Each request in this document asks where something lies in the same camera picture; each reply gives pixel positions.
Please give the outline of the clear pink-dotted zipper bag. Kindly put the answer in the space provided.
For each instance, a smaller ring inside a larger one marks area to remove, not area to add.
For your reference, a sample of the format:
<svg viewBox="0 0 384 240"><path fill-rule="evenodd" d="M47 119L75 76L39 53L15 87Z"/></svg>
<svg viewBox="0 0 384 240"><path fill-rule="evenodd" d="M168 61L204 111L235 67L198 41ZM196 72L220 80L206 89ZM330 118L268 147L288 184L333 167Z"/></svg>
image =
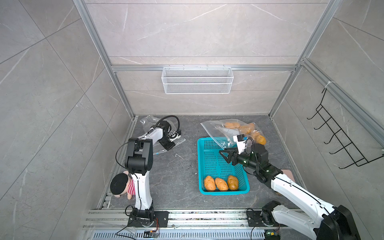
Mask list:
<svg viewBox="0 0 384 240"><path fill-rule="evenodd" d="M263 133L257 129L254 123L249 123L245 125L241 125L238 130L240 133L244 134L246 137L250 137L253 139L255 143L266 145L267 139L263 135Z"/></svg>

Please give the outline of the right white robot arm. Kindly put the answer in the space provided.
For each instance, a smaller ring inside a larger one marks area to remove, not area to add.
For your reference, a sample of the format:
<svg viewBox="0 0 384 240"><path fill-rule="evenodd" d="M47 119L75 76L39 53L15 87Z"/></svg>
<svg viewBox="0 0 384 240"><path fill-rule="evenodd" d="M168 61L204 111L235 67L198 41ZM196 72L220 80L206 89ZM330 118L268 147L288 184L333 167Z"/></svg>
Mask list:
<svg viewBox="0 0 384 240"><path fill-rule="evenodd" d="M312 240L361 238L353 215L346 207L335 207L292 181L282 170L270 164L269 153L264 145L252 144L249 154L241 152L239 148L227 148L219 153L229 164L253 169L253 175L261 183L302 210L302 213L298 213L272 201L262 208L265 225L285 225Z"/></svg>

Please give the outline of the checkered beige cloth item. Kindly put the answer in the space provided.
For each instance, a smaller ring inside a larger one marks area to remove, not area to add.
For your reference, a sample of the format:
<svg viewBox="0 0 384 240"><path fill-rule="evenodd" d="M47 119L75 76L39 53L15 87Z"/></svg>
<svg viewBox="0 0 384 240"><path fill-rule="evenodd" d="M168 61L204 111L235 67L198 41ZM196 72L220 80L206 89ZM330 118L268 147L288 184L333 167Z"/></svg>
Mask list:
<svg viewBox="0 0 384 240"><path fill-rule="evenodd" d="M287 176L290 178L290 180L292 180L293 182L295 182L295 178L294 178L294 175L293 175L292 171L290 171L290 170L282 170L282 172L283 172L285 175L287 175Z"/></svg>

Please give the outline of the pink plush pig toy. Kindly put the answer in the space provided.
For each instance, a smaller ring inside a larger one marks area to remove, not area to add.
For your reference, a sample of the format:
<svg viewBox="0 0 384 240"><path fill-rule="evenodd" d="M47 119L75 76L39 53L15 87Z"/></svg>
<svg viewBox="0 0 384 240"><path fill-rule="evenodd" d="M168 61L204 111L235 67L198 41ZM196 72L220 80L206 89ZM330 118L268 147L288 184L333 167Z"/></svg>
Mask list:
<svg viewBox="0 0 384 240"><path fill-rule="evenodd" d="M136 194L134 180L130 177L128 171L117 174L110 183L110 190L113 196L120 198L123 195L131 200Z"/></svg>

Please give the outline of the teal plastic basket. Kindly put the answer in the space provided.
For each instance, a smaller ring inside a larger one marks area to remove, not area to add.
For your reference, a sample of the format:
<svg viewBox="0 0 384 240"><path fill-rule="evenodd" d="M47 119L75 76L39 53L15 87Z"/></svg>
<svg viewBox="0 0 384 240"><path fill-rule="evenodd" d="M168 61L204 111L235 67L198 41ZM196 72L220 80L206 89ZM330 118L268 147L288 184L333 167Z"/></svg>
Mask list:
<svg viewBox="0 0 384 240"><path fill-rule="evenodd" d="M211 196L247 194L250 191L247 173L243 170L242 165L233 166L228 164L219 154L221 149L212 138L200 138L197 141L199 190L201 194ZM234 176L239 180L239 188L235 191L208 191L204 186L204 179L207 176L213 179L221 178L225 181L228 180L229 176Z"/></svg>

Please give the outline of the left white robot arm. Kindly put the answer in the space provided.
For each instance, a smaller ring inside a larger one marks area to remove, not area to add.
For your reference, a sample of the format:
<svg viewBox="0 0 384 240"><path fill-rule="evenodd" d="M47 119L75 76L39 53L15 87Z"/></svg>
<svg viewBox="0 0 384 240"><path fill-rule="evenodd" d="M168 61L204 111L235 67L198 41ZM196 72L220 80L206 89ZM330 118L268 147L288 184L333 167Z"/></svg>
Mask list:
<svg viewBox="0 0 384 240"><path fill-rule="evenodd" d="M142 225L155 220L153 199L150 193L150 170L154 162L153 145L160 145L169 151L176 146L175 140L181 137L180 120L169 115L161 118L155 125L138 138L130 138L126 151L125 168L131 174L136 193L133 216Z"/></svg>

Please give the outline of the metal base rail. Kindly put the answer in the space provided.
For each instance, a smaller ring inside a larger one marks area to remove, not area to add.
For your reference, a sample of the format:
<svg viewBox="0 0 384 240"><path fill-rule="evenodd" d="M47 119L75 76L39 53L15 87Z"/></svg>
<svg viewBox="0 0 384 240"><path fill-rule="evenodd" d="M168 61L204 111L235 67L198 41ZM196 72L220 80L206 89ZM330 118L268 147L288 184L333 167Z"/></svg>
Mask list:
<svg viewBox="0 0 384 240"><path fill-rule="evenodd" d="M244 195L203 195L197 189L153 190L152 198L160 223L159 239L244 239L264 238L270 227L262 223L262 207L270 201L298 211L288 199L260 188ZM147 239L146 228L130 217L130 202L107 195L100 209L90 210L82 219L80 239Z"/></svg>

